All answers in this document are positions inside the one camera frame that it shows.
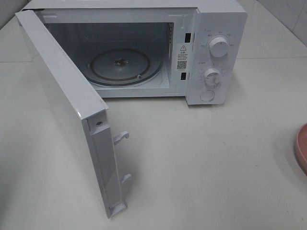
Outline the round white door button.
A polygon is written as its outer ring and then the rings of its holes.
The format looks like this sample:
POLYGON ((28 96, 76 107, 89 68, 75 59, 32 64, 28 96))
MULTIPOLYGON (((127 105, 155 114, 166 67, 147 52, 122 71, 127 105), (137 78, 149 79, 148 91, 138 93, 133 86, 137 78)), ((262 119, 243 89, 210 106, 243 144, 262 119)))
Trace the round white door button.
POLYGON ((214 91, 205 90, 200 94, 200 99, 204 102, 210 102, 214 99, 214 91))

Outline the white microwave door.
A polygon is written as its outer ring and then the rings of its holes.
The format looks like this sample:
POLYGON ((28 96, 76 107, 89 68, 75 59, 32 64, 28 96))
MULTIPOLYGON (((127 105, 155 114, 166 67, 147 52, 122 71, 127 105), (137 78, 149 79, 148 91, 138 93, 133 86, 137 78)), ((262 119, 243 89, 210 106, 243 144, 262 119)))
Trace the white microwave door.
POLYGON ((111 218, 126 208, 122 185, 131 175, 119 176, 114 146, 129 134, 112 135, 107 104, 37 14, 26 10, 16 17, 53 115, 98 203, 111 218))

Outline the white timer knob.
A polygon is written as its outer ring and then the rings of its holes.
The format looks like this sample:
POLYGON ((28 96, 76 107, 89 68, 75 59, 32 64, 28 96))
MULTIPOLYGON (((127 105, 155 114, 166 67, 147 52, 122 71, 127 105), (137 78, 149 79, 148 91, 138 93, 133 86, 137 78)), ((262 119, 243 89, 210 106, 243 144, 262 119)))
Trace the white timer knob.
POLYGON ((204 81, 206 85, 218 85, 221 81, 221 77, 221 72, 216 68, 209 68, 204 72, 204 81))

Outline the pink round plate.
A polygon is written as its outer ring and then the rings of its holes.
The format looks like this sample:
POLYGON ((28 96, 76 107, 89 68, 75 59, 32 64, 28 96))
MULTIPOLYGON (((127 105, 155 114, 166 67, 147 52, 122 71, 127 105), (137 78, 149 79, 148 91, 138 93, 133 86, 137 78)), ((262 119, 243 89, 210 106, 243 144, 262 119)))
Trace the pink round plate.
POLYGON ((307 124, 300 127, 295 138, 295 157, 302 171, 307 173, 307 124))

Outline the glass microwave turntable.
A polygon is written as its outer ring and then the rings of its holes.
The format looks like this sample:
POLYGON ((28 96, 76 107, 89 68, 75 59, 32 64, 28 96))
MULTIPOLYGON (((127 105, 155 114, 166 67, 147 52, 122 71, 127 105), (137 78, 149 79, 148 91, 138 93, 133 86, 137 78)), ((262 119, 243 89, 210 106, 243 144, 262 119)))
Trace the glass microwave turntable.
POLYGON ((112 47, 97 54, 86 68, 86 78, 102 86, 129 86, 154 77, 161 69, 165 51, 148 43, 112 47))

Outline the white microwave oven body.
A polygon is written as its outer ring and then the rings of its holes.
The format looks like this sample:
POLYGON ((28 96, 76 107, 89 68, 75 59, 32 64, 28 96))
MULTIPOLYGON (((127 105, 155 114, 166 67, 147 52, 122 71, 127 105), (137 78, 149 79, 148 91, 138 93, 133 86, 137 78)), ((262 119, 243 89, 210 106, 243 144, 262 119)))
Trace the white microwave oven body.
POLYGON ((235 0, 32 0, 32 10, 85 76, 88 63, 102 51, 128 43, 148 43, 165 51, 160 71, 129 86, 89 81, 102 98, 184 97, 189 105, 222 104, 233 76, 247 13, 235 0), (228 38, 223 57, 211 55, 209 41, 228 38), (206 85, 204 72, 218 69, 218 85, 206 85), (204 102, 200 94, 214 91, 204 102))

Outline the white upper power knob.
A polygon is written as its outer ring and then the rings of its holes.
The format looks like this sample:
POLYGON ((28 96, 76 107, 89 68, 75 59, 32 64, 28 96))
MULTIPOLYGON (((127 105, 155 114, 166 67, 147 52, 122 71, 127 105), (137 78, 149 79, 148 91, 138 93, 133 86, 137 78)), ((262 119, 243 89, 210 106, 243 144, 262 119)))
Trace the white upper power knob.
POLYGON ((224 35, 217 35, 213 37, 208 43, 211 55, 216 58, 225 56, 228 52, 229 46, 229 40, 224 35))

